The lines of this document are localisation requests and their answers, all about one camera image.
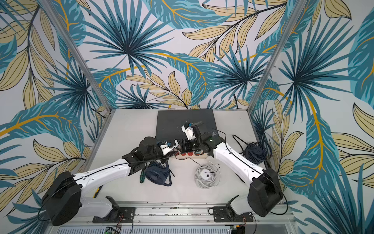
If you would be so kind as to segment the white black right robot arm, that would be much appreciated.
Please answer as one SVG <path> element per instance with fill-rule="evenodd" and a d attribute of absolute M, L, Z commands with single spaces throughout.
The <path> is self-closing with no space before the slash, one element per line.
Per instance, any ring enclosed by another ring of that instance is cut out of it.
<path fill-rule="evenodd" d="M 283 199 L 284 195 L 277 173 L 263 169 L 236 152 L 225 139 L 215 135 L 206 138 L 182 139 L 181 152 L 202 151 L 230 168 L 249 188 L 247 196 L 236 196 L 228 204 L 228 210 L 236 215 L 254 212 L 267 216 Z"/>

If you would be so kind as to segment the beige red power strip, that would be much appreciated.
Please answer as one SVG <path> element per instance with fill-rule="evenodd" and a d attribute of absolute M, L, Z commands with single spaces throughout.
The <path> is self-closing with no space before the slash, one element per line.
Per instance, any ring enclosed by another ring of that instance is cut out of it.
<path fill-rule="evenodd" d="M 187 159 L 187 158 L 191 158 L 191 159 L 207 159 L 208 158 L 208 154 L 201 154 L 200 152 L 188 152 L 188 153 L 177 153 L 176 154 L 176 157 L 178 159 Z"/>

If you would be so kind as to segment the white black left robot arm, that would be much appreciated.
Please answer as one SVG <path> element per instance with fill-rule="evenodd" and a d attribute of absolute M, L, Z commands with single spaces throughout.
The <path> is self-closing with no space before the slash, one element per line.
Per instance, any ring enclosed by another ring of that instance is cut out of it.
<path fill-rule="evenodd" d="M 113 180 L 141 171 L 149 162 L 168 160 L 179 150 L 180 142 L 176 139 L 157 141 L 148 136 L 138 147 L 115 162 L 74 175 L 70 172 L 60 174 L 42 198 L 46 220 L 53 226 L 60 226 L 81 216 L 92 216 L 102 222 L 118 222 L 123 214 L 112 197 L 89 198 L 87 193 Z"/>

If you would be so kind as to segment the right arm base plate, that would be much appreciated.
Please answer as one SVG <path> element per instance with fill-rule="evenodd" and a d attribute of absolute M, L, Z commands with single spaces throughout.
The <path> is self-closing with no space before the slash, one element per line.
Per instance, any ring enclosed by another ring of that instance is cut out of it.
<path fill-rule="evenodd" d="M 251 213 L 236 214 L 231 208 L 226 206 L 215 206 L 208 209 L 209 215 L 213 216 L 216 223 L 248 223 L 253 222 Z"/>

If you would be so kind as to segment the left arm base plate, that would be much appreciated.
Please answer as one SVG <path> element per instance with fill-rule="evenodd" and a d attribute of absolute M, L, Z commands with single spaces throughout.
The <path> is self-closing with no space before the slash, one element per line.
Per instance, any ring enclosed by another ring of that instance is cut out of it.
<path fill-rule="evenodd" d="M 119 207 L 113 208 L 110 213 L 100 218 L 94 216 L 93 223 L 107 224 L 107 223 L 132 223 L 134 219 L 136 208 L 135 207 Z"/>

